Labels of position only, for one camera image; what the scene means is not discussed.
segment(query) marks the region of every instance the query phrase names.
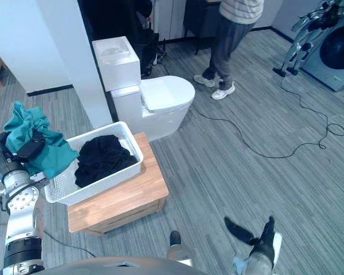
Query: cable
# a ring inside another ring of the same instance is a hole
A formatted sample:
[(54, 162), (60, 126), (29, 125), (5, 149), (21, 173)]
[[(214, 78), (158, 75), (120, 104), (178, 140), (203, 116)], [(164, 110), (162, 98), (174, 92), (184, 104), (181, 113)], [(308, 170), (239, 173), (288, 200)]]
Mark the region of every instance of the cable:
[[(170, 75), (170, 73), (169, 73), (168, 69), (166, 68), (166, 66), (165, 66), (163, 63), (161, 63), (161, 65), (165, 68), (167, 74)], [(238, 132), (239, 132), (239, 134), (240, 134), (240, 137), (241, 137), (243, 143), (244, 143), (252, 152), (254, 152), (255, 154), (257, 154), (257, 155), (259, 155), (259, 156), (262, 156), (262, 157), (264, 157), (264, 158), (268, 158), (268, 159), (286, 159), (286, 158), (289, 158), (289, 157), (293, 156), (293, 155), (295, 154), (295, 152), (296, 152), (300, 147), (305, 146), (305, 145), (316, 145), (316, 146), (318, 146), (320, 149), (325, 150), (325, 149), (326, 149), (326, 146), (325, 146), (324, 144), (321, 143), (322, 140), (323, 140), (324, 138), (327, 137), (328, 133), (331, 133), (331, 134), (333, 134), (333, 135), (335, 135), (335, 136), (344, 136), (344, 127), (342, 127), (341, 125), (339, 125), (339, 124), (337, 124), (337, 123), (330, 123), (330, 124), (329, 124), (329, 118), (327, 117), (327, 115), (325, 115), (325, 114), (322, 113), (322, 112), (316, 111), (316, 110), (314, 110), (314, 109), (312, 109), (312, 108), (303, 106), (303, 105), (302, 105), (302, 98), (301, 98), (301, 95), (299, 95), (299, 94), (297, 94), (297, 93), (295, 93), (295, 92), (291, 92), (291, 91), (289, 91), (288, 89), (286, 89), (286, 88), (283, 86), (283, 83), (284, 83), (284, 80), (286, 79), (286, 77), (288, 77), (288, 76), (283, 77), (283, 79), (282, 79), (281, 82), (280, 82), (280, 87), (281, 87), (281, 89), (284, 90), (284, 91), (286, 91), (287, 93), (291, 93), (292, 95), (297, 96), (297, 97), (299, 98), (299, 106), (300, 106), (301, 108), (304, 108), (304, 109), (313, 111), (313, 112), (315, 112), (315, 113), (317, 113), (317, 114), (319, 114), (319, 115), (322, 115), (322, 116), (324, 116), (324, 117), (326, 118), (326, 132), (325, 132), (325, 134), (319, 139), (319, 141), (318, 141), (317, 143), (310, 143), (310, 142), (302, 143), (302, 144), (298, 145), (298, 146), (293, 150), (293, 152), (292, 152), (291, 154), (286, 155), (286, 156), (268, 156), (268, 155), (264, 155), (264, 154), (262, 154), (262, 153), (256, 151), (256, 150), (253, 149), (253, 148), (250, 146), (250, 144), (248, 144), (248, 142), (245, 140), (245, 138), (243, 137), (243, 134), (242, 134), (241, 129), (237, 126), (236, 123), (234, 123), (233, 121), (228, 120), (228, 119), (220, 119), (220, 118), (210, 117), (210, 116), (204, 115), (202, 112), (200, 112), (200, 111), (198, 110), (198, 108), (196, 108), (196, 106), (194, 105), (194, 103), (192, 104), (192, 106), (194, 107), (194, 109), (196, 110), (196, 112), (197, 112), (200, 116), (205, 117), (206, 119), (218, 120), (218, 121), (225, 121), (225, 122), (231, 123), (231, 124), (238, 130)], [(332, 130), (329, 128), (329, 126), (337, 126), (337, 127), (339, 127), (339, 128), (342, 130), (342, 133), (336, 133), (336, 132), (332, 131)]]
[[(6, 226), (7, 224), (6, 223), (0, 223), (0, 226)], [(85, 251), (87, 252), (88, 254), (90, 254), (91, 256), (93, 256), (94, 258), (97, 258), (97, 256), (95, 256), (92, 252), (90, 252), (89, 250), (85, 249), (85, 248), (82, 248), (82, 247), (78, 247), (78, 246), (72, 246), (72, 245), (67, 245), (66, 243), (64, 242), (61, 242), (59, 241), (58, 239), (56, 239), (54, 236), (52, 236), (50, 233), (48, 233), (46, 230), (44, 230), (44, 233), (50, 237), (52, 240), (54, 240), (55, 242), (58, 242), (60, 245), (63, 245), (63, 246), (67, 246), (69, 248), (75, 248), (75, 249), (79, 249), (79, 250), (82, 250), (82, 251)]]
[(162, 60), (161, 60), (160, 62), (158, 62), (158, 64), (161, 64), (161, 65), (164, 67), (165, 71), (167, 72), (167, 74), (168, 74), (169, 76), (171, 75), (170, 72), (168, 71), (166, 65), (163, 64)]
[(69, 247), (69, 248), (75, 248), (75, 249), (79, 249), (79, 250), (85, 251), (85, 252), (89, 253), (90, 255), (92, 255), (93, 257), (97, 258), (97, 256), (95, 256), (92, 252), (90, 252), (89, 250), (87, 250), (87, 249), (85, 249), (85, 248), (78, 247), (78, 246), (67, 245), (67, 244), (64, 243), (64, 242), (61, 242), (61, 241), (59, 241), (58, 239), (55, 239), (55, 237), (52, 236), (50, 233), (48, 233), (46, 230), (45, 230), (45, 234), (46, 234), (48, 237), (50, 237), (51, 239), (53, 239), (54, 241), (58, 242), (60, 245), (67, 246), (67, 247)]

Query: washing machine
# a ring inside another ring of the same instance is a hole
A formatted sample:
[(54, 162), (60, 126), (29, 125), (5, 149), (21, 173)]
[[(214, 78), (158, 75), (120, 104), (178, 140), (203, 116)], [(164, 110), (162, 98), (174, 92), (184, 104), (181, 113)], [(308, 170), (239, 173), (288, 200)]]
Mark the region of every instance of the washing machine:
[(324, 34), (303, 69), (334, 91), (344, 89), (344, 18)]

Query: plastic basket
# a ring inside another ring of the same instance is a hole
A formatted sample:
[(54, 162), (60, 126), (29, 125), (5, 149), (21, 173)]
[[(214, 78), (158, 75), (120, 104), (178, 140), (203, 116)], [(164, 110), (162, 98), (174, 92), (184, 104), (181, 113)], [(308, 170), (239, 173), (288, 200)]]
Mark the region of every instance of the plastic basket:
[(76, 159), (64, 172), (50, 180), (50, 183), (45, 186), (45, 195), (48, 202), (60, 202), (65, 205), (74, 205), (140, 173), (143, 154), (125, 122), (120, 121), (98, 128), (91, 132), (68, 139), (68, 142), (73, 149), (80, 151), (85, 142), (104, 135), (117, 136), (122, 147), (128, 149), (130, 154), (134, 155), (138, 162), (100, 179), (97, 182), (80, 188), (75, 184), (75, 171), (78, 169), (79, 162)]

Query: toilet lid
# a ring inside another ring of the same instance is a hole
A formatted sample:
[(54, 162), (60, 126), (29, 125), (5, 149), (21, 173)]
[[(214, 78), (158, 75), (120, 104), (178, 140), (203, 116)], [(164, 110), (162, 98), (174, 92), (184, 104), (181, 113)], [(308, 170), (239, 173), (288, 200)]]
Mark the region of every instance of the toilet lid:
[(191, 83), (177, 76), (142, 80), (140, 90), (149, 111), (184, 105), (195, 96), (195, 89)]

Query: sneaker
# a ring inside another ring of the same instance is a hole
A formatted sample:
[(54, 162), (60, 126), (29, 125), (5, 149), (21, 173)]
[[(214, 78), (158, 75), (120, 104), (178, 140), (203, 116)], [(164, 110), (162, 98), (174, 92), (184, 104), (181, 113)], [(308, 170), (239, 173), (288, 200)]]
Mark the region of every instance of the sneaker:
[(232, 83), (232, 87), (230, 87), (228, 90), (217, 89), (212, 94), (212, 99), (215, 99), (215, 100), (223, 99), (227, 95), (230, 95), (231, 93), (233, 93), (235, 89), (236, 89), (236, 87), (234, 87), (234, 83)]
[(204, 84), (208, 88), (212, 88), (215, 86), (214, 79), (212, 79), (212, 80), (206, 79), (200, 74), (195, 75), (193, 78), (194, 78), (195, 82), (198, 82), (200, 84)]

